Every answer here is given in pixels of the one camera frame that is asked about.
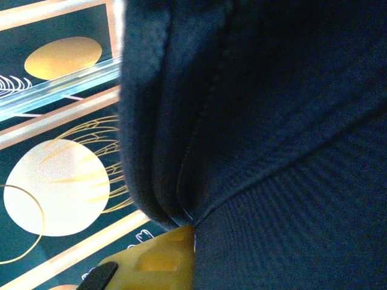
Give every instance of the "gold circle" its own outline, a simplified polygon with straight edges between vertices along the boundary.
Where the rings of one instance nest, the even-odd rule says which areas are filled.
[[[78,288],[77,285],[61,285],[51,288],[49,290],[76,290]]]
[[[29,193],[28,191],[18,187],[18,186],[15,186],[15,185],[8,185],[8,184],[0,184],[0,187],[12,187],[14,189],[19,189],[21,190],[22,192],[28,194],[30,196],[30,198],[32,198],[34,200],[34,202],[36,202],[37,206],[39,207],[39,209],[41,210],[41,213],[42,213],[42,221],[43,221],[43,227],[42,227],[42,231],[41,231],[41,234],[39,235],[39,237],[37,238],[37,240],[35,241],[35,243],[28,249],[26,250],[25,253],[21,254],[19,257],[16,257],[14,259],[11,259],[11,260],[7,260],[7,261],[0,261],[0,265],[3,265],[3,264],[8,264],[8,263],[12,263],[12,262],[15,262],[17,260],[20,260],[21,258],[23,258],[24,256],[26,256],[30,251],[32,251],[32,249],[37,245],[37,243],[39,243],[39,241],[41,240],[42,236],[43,236],[43,233],[44,233],[44,229],[45,229],[45,226],[46,226],[46,223],[45,223],[45,219],[44,219],[44,212],[43,212],[43,208],[41,207],[40,203],[36,200],[36,198],[33,197],[33,195],[31,193]]]
[[[95,65],[102,47],[88,37],[69,37],[50,42],[27,57],[25,70],[34,77],[52,80]]]

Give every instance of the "decorative artwork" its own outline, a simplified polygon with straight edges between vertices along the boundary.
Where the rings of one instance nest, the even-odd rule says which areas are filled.
[[[14,92],[24,91],[32,87],[29,79],[24,77],[22,80],[14,77],[4,77],[0,75],[0,100],[6,98]]]
[[[12,114],[10,116],[10,118],[3,120],[3,121],[0,121],[0,133],[1,133],[1,131],[5,130],[5,129],[11,128],[12,126],[21,124],[25,121],[31,120],[31,119],[36,118],[36,117],[40,117],[44,114],[47,114],[47,113],[52,112],[56,109],[62,108],[66,105],[75,103],[77,101],[83,100],[85,98],[94,96],[96,94],[99,94],[99,93],[106,91],[107,89],[115,87],[117,85],[118,85],[118,80],[113,80],[110,82],[103,83],[99,86],[95,86],[91,89],[87,89],[86,91],[79,92],[79,93],[74,94],[74,95],[64,95],[62,99],[60,99],[54,103],[51,103],[49,105],[39,107],[39,108],[32,110],[30,112],[26,112],[24,114]]]
[[[78,285],[96,260],[105,257],[100,251],[105,255],[103,250],[109,248],[111,255],[163,232],[153,224],[131,233],[148,219],[133,205],[124,183],[117,122],[113,103],[28,137],[28,128],[34,128],[30,124],[24,141],[0,150],[0,286],[4,289],[27,289],[20,283],[35,285],[31,289]],[[133,239],[112,246],[128,235]],[[78,280],[57,282],[56,276],[45,276],[48,271],[39,268],[47,260],[50,269],[63,277],[68,267],[89,262],[88,269],[77,272]],[[38,287],[49,279],[49,286]]]
[[[117,6],[121,0],[0,1],[0,102],[117,56],[113,2]],[[43,110],[9,115],[13,120],[0,122],[0,131],[82,98],[64,95]]]
[[[15,76],[20,80],[26,78],[32,85],[37,85],[70,73],[71,69],[112,58],[115,48],[110,35],[114,27],[109,27],[106,4],[95,2],[100,5],[78,7],[65,14],[56,12],[52,17],[33,19],[30,23],[7,29],[2,29],[3,24],[0,24],[0,75]]]

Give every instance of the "white circle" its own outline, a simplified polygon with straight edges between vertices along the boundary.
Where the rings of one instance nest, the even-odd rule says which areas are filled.
[[[101,160],[77,142],[45,141],[15,165],[6,184],[31,193],[43,208],[44,236],[67,236],[89,227],[106,207],[109,177]],[[15,188],[4,189],[10,217],[33,234],[42,229],[42,214],[34,200]]]

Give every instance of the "dark teal background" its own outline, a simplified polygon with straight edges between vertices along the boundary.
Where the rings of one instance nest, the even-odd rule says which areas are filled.
[[[44,82],[24,70],[25,60],[43,45],[74,36],[89,37],[101,45],[99,62],[112,58],[106,5],[0,31],[0,75],[26,77],[33,85]]]
[[[2,0],[0,1],[0,11],[37,2],[41,2],[41,0]]]
[[[62,126],[59,126],[53,130],[49,130],[48,132],[42,133],[38,136],[15,144],[14,146],[2,149],[0,151],[0,184],[5,184],[9,173],[11,172],[14,165],[19,161],[19,159],[32,147],[35,145],[55,138],[61,133],[71,129],[74,126],[82,124],[86,121],[93,120],[95,118],[105,117],[108,115],[114,115],[117,113],[117,108],[115,105],[111,105],[105,107],[97,112],[84,116],[80,119],[74,120]],[[72,136],[68,139],[73,139],[77,137],[77,135]],[[113,132],[109,137],[117,138],[116,132]],[[100,145],[93,146],[92,144],[86,145],[89,149],[95,151],[98,148],[101,148]],[[119,154],[112,153],[105,156],[100,157],[102,163],[105,166],[114,164],[119,162]],[[111,185],[111,190],[116,189],[117,187],[122,186],[122,182],[118,182],[117,184]],[[36,240],[37,235],[28,233],[23,229],[19,228],[8,216],[5,208],[4,208],[4,200],[2,198],[3,189],[0,188],[0,220],[1,220],[1,233],[0,233],[0,260],[8,260],[14,257],[19,256],[24,251],[26,251]],[[125,200],[128,195],[119,196],[114,199],[110,199],[106,208],[109,208],[113,205],[118,204],[119,202]],[[62,251],[68,249],[69,247],[75,245],[81,240],[86,239],[90,235],[100,231],[101,229],[107,227],[108,225],[113,224],[115,221],[127,216],[136,210],[134,205],[130,205],[129,207],[123,208],[119,211],[114,211],[112,213],[101,214],[100,217],[86,230],[83,230],[80,233],[73,234],[65,237],[43,237],[38,245],[34,248],[34,250],[24,257],[21,260],[18,260],[14,263],[10,263],[7,265],[0,265],[0,285],[4,285],[7,282],[15,279],[16,277],[22,275],[28,270],[34,268],[35,266],[40,265],[46,260],[54,257],[55,255],[61,253]],[[147,228],[149,231],[154,231],[159,229],[158,227]],[[112,248],[111,251],[120,251],[122,247],[119,246],[117,248]],[[96,260],[101,260],[104,257],[97,256]]]

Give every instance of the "yellow toy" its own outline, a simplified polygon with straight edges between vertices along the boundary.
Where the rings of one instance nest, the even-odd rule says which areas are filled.
[[[77,290],[189,290],[194,229],[184,226],[112,255]]]

